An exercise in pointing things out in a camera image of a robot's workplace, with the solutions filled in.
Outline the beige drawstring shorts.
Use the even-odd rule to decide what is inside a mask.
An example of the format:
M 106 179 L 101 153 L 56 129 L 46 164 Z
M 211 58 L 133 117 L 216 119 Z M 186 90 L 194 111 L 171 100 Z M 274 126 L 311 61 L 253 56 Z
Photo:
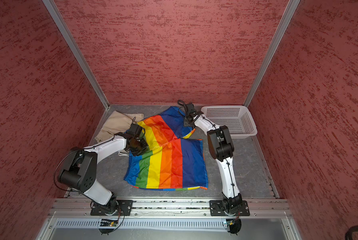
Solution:
M 124 114 L 117 111 L 111 113 L 105 121 L 99 133 L 95 136 L 95 140 L 100 143 L 114 136 L 116 133 L 126 132 L 133 121 L 140 122 L 144 119 L 144 114 Z

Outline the colourful blue orange shorts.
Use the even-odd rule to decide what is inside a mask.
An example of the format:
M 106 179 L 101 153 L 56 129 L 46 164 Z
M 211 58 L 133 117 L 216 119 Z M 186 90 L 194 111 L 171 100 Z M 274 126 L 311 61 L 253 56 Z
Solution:
M 208 173 L 203 141 L 191 139 L 195 129 L 184 125 L 184 113 L 169 107 L 138 125 L 145 129 L 147 151 L 129 156 L 124 180 L 144 190 L 185 191 L 207 189 Z

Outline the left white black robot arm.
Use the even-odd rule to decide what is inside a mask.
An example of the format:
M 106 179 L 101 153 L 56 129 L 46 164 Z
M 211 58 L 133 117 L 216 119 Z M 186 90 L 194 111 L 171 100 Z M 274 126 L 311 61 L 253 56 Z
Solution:
M 107 216 L 120 214 L 115 194 L 97 179 L 97 165 L 120 151 L 141 156 L 147 151 L 147 147 L 144 137 L 118 133 L 96 145 L 73 148 L 60 162 L 62 167 L 56 177 L 57 182 L 89 198 L 94 212 Z

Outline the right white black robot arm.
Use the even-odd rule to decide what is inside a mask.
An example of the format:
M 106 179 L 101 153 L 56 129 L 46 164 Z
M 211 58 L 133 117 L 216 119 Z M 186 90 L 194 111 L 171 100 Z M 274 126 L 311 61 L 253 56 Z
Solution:
M 221 175 L 223 210 L 227 215 L 238 215 L 243 198 L 235 178 L 233 168 L 235 147 L 228 127 L 213 123 L 201 111 L 195 110 L 186 111 L 184 124 L 186 127 L 197 127 L 207 135 L 209 152 L 216 160 Z

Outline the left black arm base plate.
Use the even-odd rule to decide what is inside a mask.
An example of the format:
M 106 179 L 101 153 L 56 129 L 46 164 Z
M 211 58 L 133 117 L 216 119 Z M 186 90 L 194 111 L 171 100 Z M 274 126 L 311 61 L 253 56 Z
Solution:
M 129 216 L 133 205 L 133 200 L 117 200 L 115 207 L 102 206 L 95 202 L 91 203 L 91 216 Z

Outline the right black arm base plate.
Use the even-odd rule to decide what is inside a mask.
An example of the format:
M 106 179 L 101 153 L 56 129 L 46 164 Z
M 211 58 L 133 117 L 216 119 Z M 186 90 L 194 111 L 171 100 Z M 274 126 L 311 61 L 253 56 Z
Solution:
M 243 216 L 248 217 L 250 216 L 250 210 L 248 207 L 247 201 L 242 201 L 239 205 L 233 205 L 228 210 L 228 202 L 227 200 L 211 200 L 209 201 L 210 204 L 210 213 L 213 217 L 220 217 L 220 216 L 227 216 L 227 217 L 237 217 Z

